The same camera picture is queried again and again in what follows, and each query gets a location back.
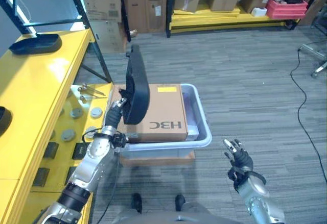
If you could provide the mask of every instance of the cardboard stack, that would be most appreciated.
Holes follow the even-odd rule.
[[[126,52],[121,0],[83,0],[93,34],[102,53]]]
[[[124,0],[130,30],[138,33],[164,32],[166,0]]]

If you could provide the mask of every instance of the light blue plastic bin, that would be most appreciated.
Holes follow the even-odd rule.
[[[127,144],[121,149],[121,155],[127,159],[152,157],[184,157],[192,150],[208,146],[212,135],[206,122],[197,88],[191,84],[181,84],[182,92],[191,100],[194,117],[198,125],[199,136],[196,141],[175,141]]]

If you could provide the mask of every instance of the black tray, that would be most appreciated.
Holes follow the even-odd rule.
[[[62,45],[58,34],[36,34],[35,38],[23,39],[12,44],[9,49],[17,55],[51,53]]]

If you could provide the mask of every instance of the gray carpet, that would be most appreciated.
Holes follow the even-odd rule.
[[[173,210],[183,193],[213,214],[254,223],[243,200],[227,178],[223,138],[238,138],[263,174],[272,197],[284,209],[288,223],[326,223],[326,184],[317,156],[301,129],[296,111],[303,94],[290,78],[302,43],[325,40],[316,29],[298,27],[211,31],[172,35],[143,34],[133,39],[143,54],[151,83],[191,83],[199,91],[213,140],[196,150],[196,161],[184,166],[122,168],[113,202],[101,223],[111,223],[139,192],[144,212]],[[327,52],[326,43],[313,44]],[[295,80],[308,101],[300,116],[326,165],[326,73],[310,77],[319,60],[300,53]],[[105,55],[116,83],[125,79],[124,54]],[[100,71],[90,51],[85,64]],[[80,70],[76,83],[103,83]],[[99,184],[90,223],[96,223],[111,195],[113,177]]]

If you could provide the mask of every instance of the pink crate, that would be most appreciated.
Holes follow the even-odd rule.
[[[307,6],[308,6],[308,3],[305,1],[303,1],[303,3],[300,3],[300,4],[284,4],[283,5],[283,4],[277,3],[274,0],[269,0],[266,8],[267,9],[272,8],[274,10],[283,10],[283,9],[292,9],[292,10],[305,9],[305,10],[307,10]]]
[[[301,14],[279,14],[274,11],[267,11],[267,16],[269,16],[271,19],[301,19],[305,17],[305,13]]]

